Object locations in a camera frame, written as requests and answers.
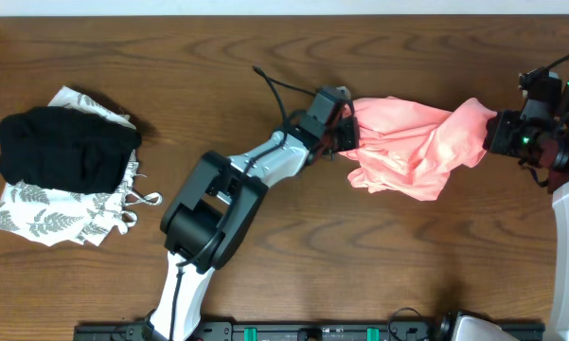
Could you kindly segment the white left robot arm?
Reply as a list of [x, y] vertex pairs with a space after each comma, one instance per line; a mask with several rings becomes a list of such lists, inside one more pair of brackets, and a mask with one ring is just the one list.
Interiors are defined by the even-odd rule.
[[165, 212], [169, 269], [148, 340], [186, 340], [200, 323], [209, 281], [240, 247], [268, 190], [320, 157], [357, 148], [359, 133], [349, 91], [322, 87], [309, 109], [298, 110], [253, 150], [205, 153]]

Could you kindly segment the pink cloth garment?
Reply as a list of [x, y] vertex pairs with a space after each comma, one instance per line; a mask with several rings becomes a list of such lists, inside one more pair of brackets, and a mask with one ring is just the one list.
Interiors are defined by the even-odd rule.
[[356, 99], [353, 106], [359, 147], [341, 153], [359, 163], [349, 183], [419, 201], [436, 200], [453, 169], [481, 161], [487, 122], [496, 117], [476, 98], [451, 112], [394, 97]]

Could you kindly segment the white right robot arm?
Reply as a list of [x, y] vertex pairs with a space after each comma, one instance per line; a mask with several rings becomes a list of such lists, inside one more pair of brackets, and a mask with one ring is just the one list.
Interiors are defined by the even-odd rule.
[[557, 230], [554, 298], [543, 338], [569, 340], [569, 79], [549, 66], [519, 76], [525, 103], [487, 122], [483, 148], [510, 156], [552, 195]]

